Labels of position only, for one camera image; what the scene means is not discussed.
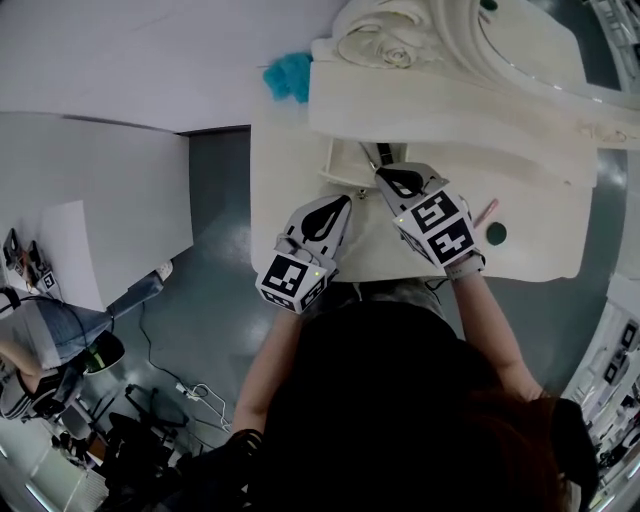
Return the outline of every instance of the gray pants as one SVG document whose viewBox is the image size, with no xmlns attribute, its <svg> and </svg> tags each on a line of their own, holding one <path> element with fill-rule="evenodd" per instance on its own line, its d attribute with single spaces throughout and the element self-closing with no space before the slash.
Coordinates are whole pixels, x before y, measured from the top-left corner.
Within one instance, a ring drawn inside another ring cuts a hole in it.
<svg viewBox="0 0 640 512">
<path fill-rule="evenodd" d="M 333 283 L 305 311 L 305 321 L 356 302 L 405 302 L 428 309 L 445 320 L 440 301 L 426 279 L 411 278 L 367 283 Z"/>
</svg>

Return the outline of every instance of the blue fluffy object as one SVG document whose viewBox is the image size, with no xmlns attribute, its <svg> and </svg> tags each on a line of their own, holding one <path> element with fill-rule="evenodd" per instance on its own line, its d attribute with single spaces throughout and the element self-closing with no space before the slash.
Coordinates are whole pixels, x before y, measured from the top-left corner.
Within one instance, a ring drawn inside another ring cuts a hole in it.
<svg viewBox="0 0 640 512">
<path fill-rule="evenodd" d="M 311 55 L 290 53 L 276 60 L 262 74 L 276 101 L 290 94 L 298 103 L 309 102 L 309 79 L 311 78 Z"/>
</svg>

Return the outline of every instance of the green object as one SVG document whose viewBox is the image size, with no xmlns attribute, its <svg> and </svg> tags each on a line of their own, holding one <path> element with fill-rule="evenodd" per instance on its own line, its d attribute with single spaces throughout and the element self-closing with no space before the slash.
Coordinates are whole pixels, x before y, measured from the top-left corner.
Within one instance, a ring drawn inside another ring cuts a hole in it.
<svg viewBox="0 0 640 512">
<path fill-rule="evenodd" d="M 487 241 L 491 245 L 500 245 L 507 239 L 507 228 L 504 224 L 493 222 L 487 228 Z"/>
<path fill-rule="evenodd" d="M 498 10 L 498 2 L 495 0 L 480 0 L 480 6 L 487 11 L 497 11 Z"/>
</svg>

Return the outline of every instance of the floor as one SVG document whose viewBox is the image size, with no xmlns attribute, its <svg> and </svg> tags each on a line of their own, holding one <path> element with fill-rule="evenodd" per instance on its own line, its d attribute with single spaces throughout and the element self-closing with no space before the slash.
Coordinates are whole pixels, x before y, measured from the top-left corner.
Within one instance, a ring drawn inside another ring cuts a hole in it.
<svg viewBox="0 0 640 512">
<path fill-rule="evenodd" d="M 602 33 L 592 13 L 579 0 L 539 3 L 579 35 L 589 80 L 617 87 L 611 57 L 601 51 Z M 576 11 L 579 15 L 570 15 L 572 9 L 580 9 Z M 152 361 L 184 383 L 208 384 L 227 400 L 229 420 L 244 376 L 274 315 L 274 309 L 254 289 L 249 258 L 249 148 L 248 130 L 191 137 L 195 244 L 175 259 L 175 271 L 166 289 L 148 303 L 144 319 L 153 343 Z M 540 284 L 489 279 L 528 365 L 554 393 L 562 391 L 591 340 L 622 236 L 626 153 L 606 150 L 599 156 L 598 186 L 578 277 Z M 461 333 L 449 285 L 439 294 L 445 313 Z M 138 309 L 116 324 L 115 334 L 125 343 L 127 356 L 112 371 L 91 377 L 89 401 L 105 397 L 106 402 L 117 395 L 110 411 L 132 415 L 133 409 L 122 398 L 124 386 L 157 387 L 162 392 L 159 409 L 164 417 L 175 417 L 183 409 L 192 419 L 219 427 L 213 411 L 182 397 L 175 390 L 175 379 L 149 364 L 149 345 L 139 329 L 140 314 Z M 221 410 L 214 397 L 208 399 Z M 191 421 L 181 433 L 181 442 L 196 453 L 200 442 L 219 446 L 228 436 L 215 426 Z"/>
</svg>

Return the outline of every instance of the white desk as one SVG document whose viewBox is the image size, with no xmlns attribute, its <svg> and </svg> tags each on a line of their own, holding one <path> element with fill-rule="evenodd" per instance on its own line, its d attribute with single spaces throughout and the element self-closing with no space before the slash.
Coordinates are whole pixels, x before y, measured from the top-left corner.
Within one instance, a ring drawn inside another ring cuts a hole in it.
<svg viewBox="0 0 640 512">
<path fill-rule="evenodd" d="M 275 103 L 266 86 L 256 90 L 251 131 L 251 261 L 265 271 L 269 251 L 293 211 L 329 194 L 354 189 L 332 185 L 318 175 L 330 138 L 311 132 L 307 108 L 293 100 Z M 483 225 L 502 222 L 504 244 L 485 243 L 485 275 L 523 281 L 574 277 L 582 261 L 591 208 L 589 187 L 572 187 L 530 163 L 471 147 L 410 144 L 408 159 L 428 162 L 449 178 L 478 215 L 493 198 L 500 207 Z M 377 191 L 354 199 L 351 226 L 338 262 L 339 281 L 373 281 L 441 275 L 400 241 L 392 214 Z"/>
</svg>

